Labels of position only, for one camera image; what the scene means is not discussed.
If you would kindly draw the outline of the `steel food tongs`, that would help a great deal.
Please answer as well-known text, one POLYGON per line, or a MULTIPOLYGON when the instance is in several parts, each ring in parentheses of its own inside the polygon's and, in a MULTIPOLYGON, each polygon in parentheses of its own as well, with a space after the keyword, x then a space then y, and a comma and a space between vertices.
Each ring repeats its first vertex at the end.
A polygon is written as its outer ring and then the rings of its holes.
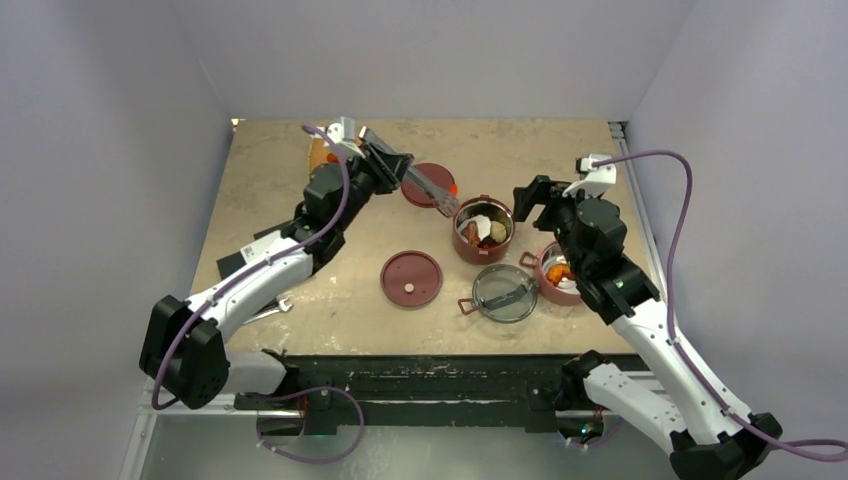
MULTIPOLYGON (((391 146, 383 141, 372 129, 363 126, 359 132, 359 138, 383 153, 397 154, 391 146)), ((459 201, 451 188, 441 187, 427 177, 417 166, 410 164, 405 170, 405 180, 409 180, 419 187, 424 194, 433 202, 434 207, 445 217, 451 217, 459 210, 459 201)))

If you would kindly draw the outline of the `white steamed bun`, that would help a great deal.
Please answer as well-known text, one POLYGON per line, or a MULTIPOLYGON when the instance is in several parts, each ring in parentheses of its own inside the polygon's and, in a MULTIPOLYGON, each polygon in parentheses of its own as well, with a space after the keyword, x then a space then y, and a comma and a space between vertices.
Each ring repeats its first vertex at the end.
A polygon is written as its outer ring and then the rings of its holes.
POLYGON ((499 221, 492 220, 490 222, 490 230, 488 238, 496 244, 504 243, 509 236, 509 230, 506 225, 499 221))

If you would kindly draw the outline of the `orange fried chicken wing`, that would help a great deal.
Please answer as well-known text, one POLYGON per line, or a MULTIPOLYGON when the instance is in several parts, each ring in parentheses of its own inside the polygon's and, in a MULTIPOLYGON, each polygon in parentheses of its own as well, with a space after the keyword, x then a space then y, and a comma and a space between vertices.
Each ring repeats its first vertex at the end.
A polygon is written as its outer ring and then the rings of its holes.
POLYGON ((567 282, 575 280, 575 275, 568 264, 557 263, 546 270, 545 278, 551 285, 563 289, 567 282))

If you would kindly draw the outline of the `glass lid with red clasp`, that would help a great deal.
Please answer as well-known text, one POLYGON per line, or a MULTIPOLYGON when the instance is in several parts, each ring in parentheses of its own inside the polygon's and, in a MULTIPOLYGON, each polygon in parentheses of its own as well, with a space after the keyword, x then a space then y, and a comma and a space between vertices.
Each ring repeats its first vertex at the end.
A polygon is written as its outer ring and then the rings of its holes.
POLYGON ((538 283, 522 269, 494 264, 474 279, 471 296, 457 301, 463 315, 479 313, 499 323, 514 324, 533 313, 538 303, 538 283))

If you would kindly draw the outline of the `white round rice cracker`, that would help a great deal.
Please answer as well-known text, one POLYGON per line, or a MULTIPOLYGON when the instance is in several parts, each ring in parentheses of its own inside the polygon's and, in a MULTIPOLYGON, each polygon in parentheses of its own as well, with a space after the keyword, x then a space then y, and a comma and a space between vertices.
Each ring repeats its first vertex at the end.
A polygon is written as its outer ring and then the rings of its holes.
POLYGON ((477 224, 478 224, 478 230, 479 230, 479 236, 480 236, 481 240, 483 240, 483 239, 487 238, 487 237, 488 237, 488 235, 489 235, 489 230, 490 230, 490 222, 491 222, 492 220, 491 220, 488 216, 486 216, 486 215, 482 215, 482 214, 474 215, 474 216, 471 216, 471 217, 469 217, 469 218, 467 218, 467 219, 465 219, 465 220, 461 221, 461 222, 460 222, 460 224, 459 224, 459 226, 457 227, 457 231, 459 232, 459 234, 460 234, 460 230, 461 230, 461 229, 462 229, 462 228, 463 228, 463 227, 464 227, 464 226, 465 226, 465 225, 466 225, 466 224, 467 224, 470 220, 474 220, 474 221, 476 221, 476 222, 477 222, 477 224))

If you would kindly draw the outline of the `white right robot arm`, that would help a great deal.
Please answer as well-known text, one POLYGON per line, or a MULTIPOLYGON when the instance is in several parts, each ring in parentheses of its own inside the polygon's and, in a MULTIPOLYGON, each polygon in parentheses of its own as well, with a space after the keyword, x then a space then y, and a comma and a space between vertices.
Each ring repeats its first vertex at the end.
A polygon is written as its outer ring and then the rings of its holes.
POLYGON ((778 437, 770 413, 754 413, 730 395, 721 406, 691 372, 672 334, 668 305, 649 276, 624 253, 627 227, 620 209, 545 175, 513 190, 513 218, 523 222, 537 205, 534 227, 551 232, 565 254, 583 303, 644 361, 666 394, 633 380, 604 355, 589 351, 563 368, 561 392, 576 407, 607 407, 652 440, 680 479, 740 479, 769 455, 753 428, 778 437))

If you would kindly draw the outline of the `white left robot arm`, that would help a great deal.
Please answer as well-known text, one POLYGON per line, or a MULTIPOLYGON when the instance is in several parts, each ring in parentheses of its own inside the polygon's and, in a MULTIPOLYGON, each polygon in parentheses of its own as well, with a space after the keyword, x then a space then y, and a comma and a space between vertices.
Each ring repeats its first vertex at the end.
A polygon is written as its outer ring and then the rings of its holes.
POLYGON ((226 344, 261 307, 325 267, 371 197, 397 190, 414 162, 379 143, 361 147, 347 159, 331 144, 336 162, 312 171, 293 218, 232 275, 188 299, 167 295, 154 305, 139 360, 154 381, 154 409, 199 409, 221 393, 260 395, 275 409, 295 402, 298 382, 287 375, 282 354, 229 355, 226 344))

